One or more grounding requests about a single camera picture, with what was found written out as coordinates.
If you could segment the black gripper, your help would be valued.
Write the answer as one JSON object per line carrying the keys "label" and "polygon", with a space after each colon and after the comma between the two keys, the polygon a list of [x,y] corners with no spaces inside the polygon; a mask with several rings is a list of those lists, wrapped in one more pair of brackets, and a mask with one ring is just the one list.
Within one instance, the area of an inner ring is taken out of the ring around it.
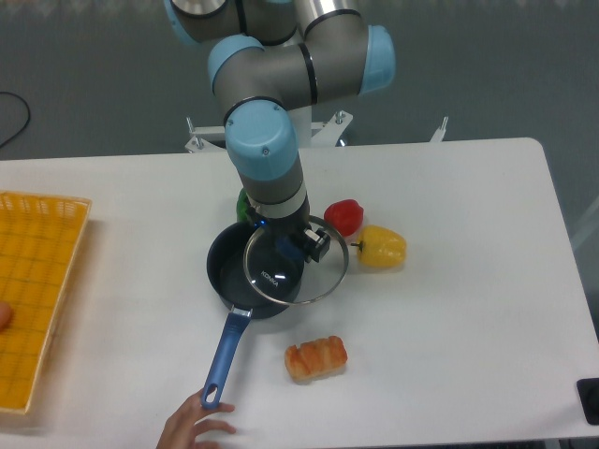
{"label": "black gripper", "polygon": [[282,218],[268,217],[258,210],[258,205],[250,199],[247,200],[248,221],[255,229],[265,226],[267,231],[276,238],[291,238],[291,240],[301,245],[303,240],[303,251],[307,262],[314,261],[319,263],[327,254],[330,247],[330,235],[320,227],[312,230],[310,225],[310,203],[305,197],[301,205],[291,214]]}

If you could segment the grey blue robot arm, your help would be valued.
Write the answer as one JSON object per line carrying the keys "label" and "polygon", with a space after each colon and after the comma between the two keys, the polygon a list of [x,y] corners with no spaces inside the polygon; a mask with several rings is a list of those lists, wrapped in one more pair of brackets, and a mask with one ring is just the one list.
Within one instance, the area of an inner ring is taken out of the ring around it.
{"label": "grey blue robot arm", "polygon": [[329,239],[309,223],[290,112],[387,87],[396,53],[387,29],[354,1],[168,1],[184,41],[212,41],[207,70],[223,113],[228,156],[257,221],[309,260]]}

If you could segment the person's hand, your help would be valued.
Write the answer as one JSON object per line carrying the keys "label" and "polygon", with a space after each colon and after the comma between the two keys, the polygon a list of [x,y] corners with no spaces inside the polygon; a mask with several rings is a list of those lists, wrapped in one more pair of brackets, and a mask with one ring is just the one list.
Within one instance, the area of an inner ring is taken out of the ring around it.
{"label": "person's hand", "polygon": [[227,421],[210,418],[210,415],[215,413],[232,413],[235,411],[235,406],[221,402],[214,409],[206,409],[201,404],[203,393],[204,389],[200,389],[192,394],[167,419],[156,445],[158,449],[218,449],[222,447],[219,442],[200,441],[198,437],[211,431],[221,431],[227,434],[236,433],[237,429]]}

